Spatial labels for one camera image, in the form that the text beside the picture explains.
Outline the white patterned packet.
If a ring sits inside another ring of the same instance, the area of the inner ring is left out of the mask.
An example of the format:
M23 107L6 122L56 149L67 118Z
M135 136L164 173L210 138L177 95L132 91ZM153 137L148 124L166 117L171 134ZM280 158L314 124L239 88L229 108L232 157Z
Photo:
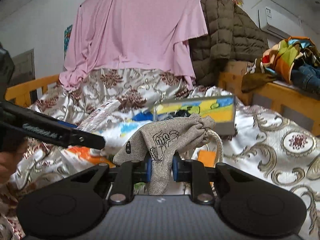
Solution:
M85 132L97 131L107 120L114 111L120 107L120 101L117 99L109 99L96 110L94 110L88 118L86 118L79 126L78 129Z

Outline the beige linen drawstring pouch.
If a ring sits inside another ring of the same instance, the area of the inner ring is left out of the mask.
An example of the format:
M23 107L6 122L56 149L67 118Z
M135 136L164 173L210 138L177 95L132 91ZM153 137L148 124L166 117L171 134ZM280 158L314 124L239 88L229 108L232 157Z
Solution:
M174 154L185 153L214 141L217 156L223 158L223 145L214 132L215 121L210 116L192 114L148 123L137 130L113 158L113 163L121 165L127 161L143 161L151 155L151 179L148 194L164 194L169 185Z

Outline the white towel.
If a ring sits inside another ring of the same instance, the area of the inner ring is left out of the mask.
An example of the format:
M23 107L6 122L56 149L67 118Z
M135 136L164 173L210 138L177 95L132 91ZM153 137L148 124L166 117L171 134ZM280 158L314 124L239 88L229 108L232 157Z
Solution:
M108 140L127 140L139 128L153 122L153 115L151 112L142 112L135 115L132 119L121 121L117 124L112 124L108 128L100 130L100 134Z

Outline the white and orange carton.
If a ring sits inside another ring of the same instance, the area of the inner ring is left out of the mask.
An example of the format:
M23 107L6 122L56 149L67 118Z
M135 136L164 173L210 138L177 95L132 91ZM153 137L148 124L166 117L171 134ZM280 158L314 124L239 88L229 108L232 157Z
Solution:
M62 162L72 174L81 172L100 163L108 164L110 168L115 167L105 156L100 155L100 153L94 154L93 151L94 149L91 148L73 146L62 149L60 152Z

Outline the orange rectangular soap block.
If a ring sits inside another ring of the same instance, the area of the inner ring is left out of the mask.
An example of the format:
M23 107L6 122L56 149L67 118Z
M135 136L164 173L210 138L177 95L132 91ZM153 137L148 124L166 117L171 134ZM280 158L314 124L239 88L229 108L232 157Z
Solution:
M203 163L206 167L215 166L216 153L213 151L199 150L198 152L198 161Z

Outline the floral satin bedspread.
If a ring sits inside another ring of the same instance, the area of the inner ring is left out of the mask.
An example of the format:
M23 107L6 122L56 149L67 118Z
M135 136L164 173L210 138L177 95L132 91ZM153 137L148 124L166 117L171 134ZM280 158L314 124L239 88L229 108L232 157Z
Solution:
M237 100L235 104L236 135L222 139L221 160L299 195L307 207L300 235L319 239L319 138L270 109L238 106ZM138 113L125 113L119 107L98 131ZM112 160L125 142L126 139L106 141L105 157ZM16 207L25 194L72 175L62 162L60 151L59 147L28 140L28 149L16 172L1 185L1 239L24 236Z

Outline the grey box with colourful lining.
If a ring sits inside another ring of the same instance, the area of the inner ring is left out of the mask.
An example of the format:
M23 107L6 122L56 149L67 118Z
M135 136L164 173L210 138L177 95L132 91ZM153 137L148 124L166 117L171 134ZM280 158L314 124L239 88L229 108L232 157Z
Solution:
M151 113L154 120L166 117L209 116L215 121L214 131L221 136L235 135L235 96L223 95L192 99L170 99L156 104Z

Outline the cardboard box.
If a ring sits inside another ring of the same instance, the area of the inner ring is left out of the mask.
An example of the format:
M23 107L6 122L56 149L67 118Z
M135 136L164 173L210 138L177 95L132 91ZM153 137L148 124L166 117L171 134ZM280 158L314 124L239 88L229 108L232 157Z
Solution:
M247 61L228 61L224 68L224 72L238 76L243 76L253 66L252 62Z

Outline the blue denim jeans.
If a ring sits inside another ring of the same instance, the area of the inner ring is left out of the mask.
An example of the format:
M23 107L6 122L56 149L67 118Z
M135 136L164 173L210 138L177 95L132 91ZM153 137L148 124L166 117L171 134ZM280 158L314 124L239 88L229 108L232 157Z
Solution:
M291 71L291 81L293 85L301 90L319 95L320 79L318 68L304 64L298 69L293 69Z

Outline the colourful patchwork cloth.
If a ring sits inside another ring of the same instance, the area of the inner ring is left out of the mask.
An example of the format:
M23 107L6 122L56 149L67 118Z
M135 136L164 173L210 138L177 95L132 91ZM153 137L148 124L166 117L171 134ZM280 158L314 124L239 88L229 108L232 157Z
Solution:
M319 69L319 50L308 37L290 36L255 59L242 77L241 91L248 93L277 80L293 85L291 71L304 64Z

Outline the pink hanging sheet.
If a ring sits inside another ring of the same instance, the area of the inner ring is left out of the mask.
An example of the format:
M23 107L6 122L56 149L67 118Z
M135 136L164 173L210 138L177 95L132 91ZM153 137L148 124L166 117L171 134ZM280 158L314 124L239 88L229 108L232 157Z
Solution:
M201 0L85 0L59 79L73 90L100 68L159 69L192 88L189 40L207 33Z

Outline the brown quilted jacket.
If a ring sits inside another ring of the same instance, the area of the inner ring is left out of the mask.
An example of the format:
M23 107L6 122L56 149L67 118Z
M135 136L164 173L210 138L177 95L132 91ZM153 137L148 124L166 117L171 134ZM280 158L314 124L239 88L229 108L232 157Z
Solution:
M201 0L208 34L189 40L196 84L216 85L226 64L254 62L267 39L249 15L230 0Z

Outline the wooden bed frame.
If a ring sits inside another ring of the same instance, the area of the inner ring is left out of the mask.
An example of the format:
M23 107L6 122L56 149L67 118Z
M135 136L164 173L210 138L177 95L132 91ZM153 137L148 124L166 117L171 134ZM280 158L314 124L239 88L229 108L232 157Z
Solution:
M116 99L120 110L138 113L165 99L235 95L238 106L260 105L319 135L319 97L267 83L250 93L241 92L242 77L221 73L217 86L195 86L161 70L95 70L68 92L57 75L28 81L7 89L5 98L22 107L79 125L107 100Z

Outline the white wall air conditioner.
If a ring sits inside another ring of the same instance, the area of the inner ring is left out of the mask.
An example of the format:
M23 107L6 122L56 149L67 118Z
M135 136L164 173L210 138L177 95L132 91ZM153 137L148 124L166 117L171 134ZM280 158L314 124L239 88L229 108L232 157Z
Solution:
M280 39L304 35L300 24L269 7L258 10L258 20L262 31Z

